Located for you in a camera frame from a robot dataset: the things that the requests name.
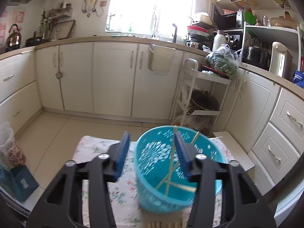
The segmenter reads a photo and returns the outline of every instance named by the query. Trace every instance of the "kettle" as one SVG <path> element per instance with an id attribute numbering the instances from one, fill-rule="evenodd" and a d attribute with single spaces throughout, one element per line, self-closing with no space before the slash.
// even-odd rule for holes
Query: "kettle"
<path id="1" fill-rule="evenodd" d="M 13 30 L 11 33 L 11 29 L 15 26 L 17 30 Z M 17 24 L 13 24 L 9 29 L 10 35 L 6 40 L 6 52 L 16 50 L 20 48 L 21 45 L 21 34 L 19 32 L 19 28 Z"/>
<path id="2" fill-rule="evenodd" d="M 212 51 L 215 51 L 217 50 L 221 44 L 226 44 L 230 41 L 230 36 L 228 33 L 224 33 L 223 31 L 221 30 L 218 30 L 217 31 L 217 34 L 215 35 L 214 37 L 214 40 L 213 40 L 213 47 L 212 47 Z"/>

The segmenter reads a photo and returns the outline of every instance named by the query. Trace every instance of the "kitchen countertop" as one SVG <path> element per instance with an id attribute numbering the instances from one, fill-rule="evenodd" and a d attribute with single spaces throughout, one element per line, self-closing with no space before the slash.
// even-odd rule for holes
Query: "kitchen countertop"
<path id="1" fill-rule="evenodd" d="M 161 40 L 144 39 L 144 38 L 138 38 L 138 37 L 93 36 L 93 37 L 62 39 L 62 40 L 52 41 L 52 42 L 49 42 L 49 43 L 45 43 L 45 44 L 41 44 L 41 45 L 37 45 L 37 46 L 33 46 L 33 47 L 27 47 L 27 48 L 14 50 L 14 51 L 11 51 L 11 52 L 1 54 L 0 55 L 0 60 L 2 60 L 4 58 L 7 58 L 7 57 L 10 57 L 10 56 L 13 56 L 13 55 L 21 54 L 21 53 L 24 53 L 24 52 L 34 51 L 36 49 L 42 49 L 42 48 L 45 48 L 45 47 L 50 47 L 50 46 L 55 46 L 55 45 L 80 43 L 80 42 L 98 42 L 98 41 L 157 44 L 157 45 L 160 45 L 160 46 L 171 47 L 171 48 L 191 52 L 191 53 L 202 55 L 202 56 L 207 56 L 208 55 L 207 52 L 202 51 L 202 50 L 190 48 L 190 47 L 187 47 L 185 45 L 179 45 L 179 44 L 174 44 L 174 43 L 170 43 L 170 42 L 165 42 L 165 41 L 161 41 Z M 270 72 L 268 72 L 264 69 L 261 69 L 261 68 L 258 68 L 258 67 L 246 64 L 246 63 L 240 63 L 240 67 L 243 68 L 243 69 L 252 71 L 252 72 L 254 72 L 256 74 L 259 74 L 261 76 L 264 76 L 264 77 L 280 84 L 281 86 L 283 86 L 286 89 L 290 90 L 291 92 L 295 93 L 296 95 L 298 95 L 300 98 L 302 98 L 304 100 L 304 89 L 299 87 L 298 85 L 293 84 L 292 82 L 290 82 L 290 81 L 288 81 L 288 80 L 286 80 L 282 77 L 279 77 L 279 76 L 277 76 L 273 73 L 270 73 Z"/>

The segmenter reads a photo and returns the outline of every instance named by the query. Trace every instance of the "metal kettle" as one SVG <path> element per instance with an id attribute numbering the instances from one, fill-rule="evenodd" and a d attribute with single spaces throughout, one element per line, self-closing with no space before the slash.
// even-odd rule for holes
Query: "metal kettle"
<path id="1" fill-rule="evenodd" d="M 11 33 L 11 29 L 15 26 L 17 30 L 13 30 Z M 13 24 L 9 29 L 10 35 L 6 40 L 6 52 L 16 50 L 20 48 L 21 45 L 21 33 L 19 32 L 19 28 L 17 24 Z"/>

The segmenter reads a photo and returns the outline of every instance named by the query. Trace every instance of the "white mug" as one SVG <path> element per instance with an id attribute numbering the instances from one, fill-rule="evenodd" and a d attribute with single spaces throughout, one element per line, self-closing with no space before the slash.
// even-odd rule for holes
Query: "white mug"
<path id="1" fill-rule="evenodd" d="M 194 42 L 194 41 L 191 41 L 191 42 L 187 42 L 186 44 L 188 47 L 191 47 L 191 48 L 195 48 L 195 49 L 198 49 L 200 44 L 197 43 L 197 42 Z"/>

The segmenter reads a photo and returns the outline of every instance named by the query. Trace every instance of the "screw head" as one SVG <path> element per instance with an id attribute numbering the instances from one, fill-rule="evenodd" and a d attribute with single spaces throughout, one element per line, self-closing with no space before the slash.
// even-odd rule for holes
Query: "screw head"
<path id="1" fill-rule="evenodd" d="M 239 161 L 236 160 L 229 161 L 229 164 L 233 167 L 238 167 L 240 165 Z"/>
<path id="2" fill-rule="evenodd" d="M 106 154 L 106 153 L 103 153 L 103 154 L 98 155 L 98 158 L 99 159 L 108 159 L 108 158 L 110 158 L 110 155 Z"/>
<path id="3" fill-rule="evenodd" d="M 69 161 L 65 162 L 65 166 L 67 166 L 67 167 L 72 167 L 74 165 L 76 165 L 76 163 L 73 160 L 69 160 Z"/>
<path id="4" fill-rule="evenodd" d="M 204 160 L 207 158 L 207 156 L 204 154 L 197 154 L 195 155 L 195 158 L 197 158 L 198 160 Z"/>

